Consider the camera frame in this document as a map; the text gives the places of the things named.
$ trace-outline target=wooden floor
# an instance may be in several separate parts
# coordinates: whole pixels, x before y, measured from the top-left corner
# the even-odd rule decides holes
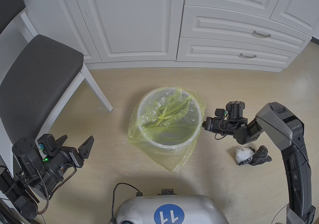
[[[265,133],[248,146],[265,145],[273,161],[253,167],[236,164],[239,145],[231,136],[216,141],[212,133],[202,130],[195,152],[180,173],[170,173],[127,142],[135,104],[148,91],[169,85],[197,91],[207,102],[207,116],[234,100],[246,103],[244,116],[249,121],[268,102],[288,107],[305,123],[312,202],[319,207],[318,67],[319,46],[310,42],[281,73],[212,68],[91,70],[114,110],[105,110],[83,83],[54,123],[51,133],[55,138],[67,134],[66,146],[78,147],[90,135],[95,142],[83,168],[50,201],[46,223],[108,223],[118,182],[128,182],[144,195],[157,195],[162,188],[173,188],[177,194],[207,195],[231,224],[271,223],[288,203],[288,190],[281,153]],[[115,208],[133,196],[133,189],[119,187]],[[277,221],[285,223],[285,210],[274,223]]]

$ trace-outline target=metal handle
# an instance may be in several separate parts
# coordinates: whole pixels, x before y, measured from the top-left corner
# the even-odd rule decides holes
[[[259,35],[259,36],[262,36],[262,37],[271,37],[271,34],[263,35],[263,34],[261,34],[261,33],[257,33],[257,31],[256,31],[256,30],[255,30],[255,31],[253,31],[253,34],[255,34],[255,35]]]
[[[257,55],[255,54],[255,55],[253,55],[252,57],[250,57],[250,56],[245,56],[243,53],[240,53],[240,56],[242,56],[242,57],[244,57],[244,58],[248,58],[248,59],[254,59],[254,58],[256,58],[257,57]]]

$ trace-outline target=yellow plastic bag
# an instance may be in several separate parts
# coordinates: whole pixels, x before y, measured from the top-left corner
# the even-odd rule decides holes
[[[205,108],[196,92],[177,86],[152,90],[134,108],[128,141],[167,170],[178,172],[195,149]]]

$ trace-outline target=gray chair seat cushion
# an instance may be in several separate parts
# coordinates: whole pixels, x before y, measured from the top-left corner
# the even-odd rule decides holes
[[[34,37],[0,85],[0,118],[12,143],[36,139],[83,66],[83,54],[43,35]]]

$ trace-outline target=dark baseboard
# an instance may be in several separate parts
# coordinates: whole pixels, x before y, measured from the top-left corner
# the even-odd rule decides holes
[[[310,41],[319,45],[319,40],[317,38],[313,37]]]

